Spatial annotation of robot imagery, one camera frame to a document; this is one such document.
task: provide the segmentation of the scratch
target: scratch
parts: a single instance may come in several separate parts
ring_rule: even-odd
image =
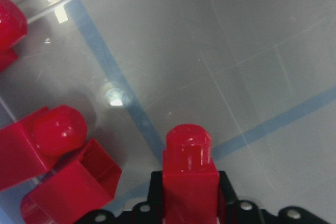
[[[192,82],[189,82],[189,83],[186,84],[186,85],[183,85],[183,86],[179,87],[178,90],[183,90],[183,89],[189,87],[190,85],[195,84],[196,82],[199,82],[199,81],[201,81],[201,80],[204,80],[205,78],[206,78],[206,77],[198,78],[198,79],[196,79],[196,80],[194,80],[194,81],[192,81]]]
[[[30,59],[30,58],[33,58],[33,57],[36,57],[36,56],[40,56],[40,55],[42,55],[41,52],[36,53],[36,54],[27,55],[27,56],[22,56],[21,59],[22,60],[26,60],[26,59]]]
[[[36,83],[38,82],[38,80],[41,78],[42,73],[43,73],[43,70],[41,70],[40,73],[38,73],[38,76],[37,76],[37,78],[36,78],[36,80],[35,80],[35,84],[36,84]]]
[[[215,80],[214,75],[211,73],[210,68],[209,68],[207,62],[205,61],[205,58],[204,58],[204,56],[202,55],[202,53],[201,53],[201,57],[202,57],[202,60],[203,60],[203,62],[204,62],[204,64],[205,64],[205,67],[207,68],[207,70],[208,70],[208,72],[209,72],[209,74],[210,74],[210,76],[211,76],[212,81],[215,83],[215,85],[216,85],[216,87],[217,87],[217,90],[218,90],[219,93],[220,93],[220,96],[222,97],[222,99],[223,99],[223,101],[224,101],[226,107],[228,108],[229,113],[230,113],[230,115],[231,115],[231,117],[232,117],[232,119],[233,119],[233,121],[234,121],[234,123],[235,123],[235,125],[236,125],[236,127],[237,127],[237,129],[238,129],[238,131],[239,131],[239,133],[240,133],[240,135],[243,137],[243,140],[244,140],[244,142],[245,142],[245,144],[246,144],[246,147],[247,147],[248,150],[251,152],[252,157],[254,158],[254,162],[255,162],[255,163],[254,163],[254,168],[255,168],[255,169],[258,169],[258,168],[259,168],[259,169],[262,171],[262,173],[263,173],[263,175],[264,175],[266,181],[268,182],[269,186],[271,187],[271,189],[272,189],[273,191],[276,191],[276,188],[275,188],[274,185],[272,184],[272,182],[271,182],[271,180],[269,179],[269,177],[267,176],[266,172],[264,171],[264,169],[262,168],[262,166],[259,164],[258,159],[257,159],[257,157],[256,157],[256,155],[255,155],[253,149],[252,149],[251,146],[248,144],[248,142],[247,142],[247,140],[246,140],[246,138],[245,138],[245,136],[244,136],[244,134],[243,134],[242,128],[240,127],[240,125],[239,125],[239,123],[238,123],[238,121],[237,121],[237,119],[236,119],[236,117],[235,117],[235,115],[234,115],[234,113],[233,113],[231,107],[229,106],[229,104],[228,104],[228,102],[227,102],[227,100],[226,100],[226,98],[225,98],[225,96],[224,96],[224,93],[223,93],[223,92],[221,91],[221,89],[219,88],[219,85],[218,85],[217,81]]]
[[[10,110],[10,108],[7,106],[7,104],[5,103],[5,101],[2,99],[2,97],[0,96],[0,104],[2,105],[2,107],[5,109],[5,111],[7,112],[7,114],[9,115],[9,117],[12,119],[13,122],[17,122],[17,119],[15,117],[15,115],[12,113],[12,111]]]
[[[165,92],[162,96],[160,96],[159,98],[157,98],[155,101],[153,101],[151,104],[149,104],[148,106],[145,107],[145,110],[153,107],[155,104],[157,104],[158,102],[160,102],[161,100],[163,100],[166,96],[168,96],[169,94],[173,93],[173,90],[172,91],[168,91],[168,92]]]
[[[282,60],[282,56],[281,56],[281,54],[280,54],[280,52],[279,52],[279,50],[278,50],[278,46],[277,46],[277,45],[274,45],[274,51],[275,51],[276,56],[277,56],[277,58],[278,58],[278,62],[279,62],[279,64],[280,64],[280,66],[281,66],[282,73],[283,73],[283,75],[284,75],[284,77],[285,77],[285,81],[286,81],[286,83],[287,83],[289,92],[290,92],[291,94],[293,94],[293,88],[292,88],[292,85],[291,85],[291,82],[290,82],[290,78],[289,78],[288,72],[287,72],[287,70],[286,70],[286,68],[285,68],[285,64],[283,63],[284,61]]]
[[[273,49],[277,50],[277,48],[279,46],[281,46],[281,45],[283,45],[283,44],[285,44],[285,43],[287,43],[287,42],[289,42],[289,41],[291,41],[291,40],[293,40],[293,39],[295,39],[295,38],[297,38],[297,37],[299,37],[301,35],[304,35],[304,34],[308,33],[309,31],[313,30],[315,27],[317,27],[319,24],[321,24],[322,22],[324,22],[326,20],[327,19],[325,17],[323,17],[320,20],[318,20],[316,23],[314,23],[313,25],[311,25],[311,26],[307,27],[306,29],[300,31],[299,33],[294,34],[294,35],[288,37],[287,39],[284,39],[284,40],[282,40],[282,41],[280,41],[278,43],[272,43],[272,45],[268,45],[267,47],[265,47],[264,49],[262,49],[260,52],[254,54],[254,55],[252,55],[252,56],[250,56],[250,57],[248,57],[248,58],[246,58],[244,60],[241,60],[241,61],[237,62],[236,64],[234,64],[234,65],[232,65],[232,66],[230,66],[228,68],[224,68],[224,69],[218,70],[218,71],[214,72],[214,74],[217,74],[217,73],[223,72],[223,71],[227,71],[230,68],[239,66],[239,65],[241,65],[241,64],[243,64],[243,63],[245,63],[247,61],[251,61],[254,58],[256,58],[256,57],[258,57],[258,56],[260,56],[260,55],[262,55],[262,54],[264,54],[264,53],[266,53],[266,52],[268,52],[270,50],[273,50]]]

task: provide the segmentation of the screw hole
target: screw hole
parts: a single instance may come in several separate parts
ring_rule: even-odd
[[[140,207],[140,212],[149,212],[151,210],[151,207],[150,207],[150,205],[142,205],[141,207]]]
[[[289,209],[289,210],[287,211],[287,216],[288,216],[289,218],[292,218],[292,219],[295,219],[295,220],[301,218],[301,214],[300,214],[299,212],[297,212],[296,210],[294,210],[294,209]]]
[[[94,220],[95,220],[96,223],[100,223],[100,222],[106,221],[106,215],[105,214],[98,214],[95,217]]]
[[[247,201],[243,201],[242,203],[240,203],[240,207],[241,209],[246,210],[246,211],[250,211],[253,208],[252,204]]]

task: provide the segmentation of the red plastic block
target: red plastic block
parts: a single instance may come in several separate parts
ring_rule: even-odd
[[[0,131],[0,191],[52,169],[61,155],[82,147],[87,126],[75,109],[42,108]]]
[[[70,224],[114,198],[121,169],[94,139],[21,202],[27,224]]]
[[[27,19],[10,0],[0,0],[0,51],[13,47],[28,32]]]
[[[5,52],[0,52],[0,72],[7,68],[10,64],[17,60],[17,55],[14,50],[10,49]]]
[[[193,124],[182,124],[168,132],[163,151],[165,223],[215,224],[218,185],[211,136]]]

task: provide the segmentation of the red plastic piece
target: red plastic piece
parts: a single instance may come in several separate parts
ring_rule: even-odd
[[[0,72],[7,68],[10,64],[17,60],[17,55],[14,50],[10,49],[5,52],[0,52]]]
[[[65,105],[42,108],[2,129],[0,191],[50,171],[62,154],[84,145],[86,134],[82,115]]]
[[[0,51],[7,51],[28,32],[27,19],[10,0],[0,0]]]
[[[216,224],[218,185],[205,129],[182,124],[168,132],[163,151],[165,223]]]
[[[70,224],[114,198],[121,169],[94,139],[21,202],[27,224]]]

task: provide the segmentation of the blue line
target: blue line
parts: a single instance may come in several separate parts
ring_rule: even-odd
[[[14,224],[1,207],[0,207],[0,224]]]
[[[238,135],[229,141],[213,148],[212,157],[214,160],[218,160],[224,156],[231,154],[251,144],[271,133],[277,131],[290,123],[309,115],[316,110],[330,104],[336,100],[336,86],[333,88],[323,91],[318,95],[310,98],[309,100],[287,110],[286,112],[271,118],[264,123],[246,131],[242,135]]]
[[[151,151],[161,164],[164,144],[83,3],[81,0],[73,0],[70,4],[65,6],[65,9],[67,10],[67,13],[72,16],[84,40],[93,52],[107,78],[115,86],[122,87],[125,94],[122,97],[122,102],[125,104],[125,108],[132,117]]]

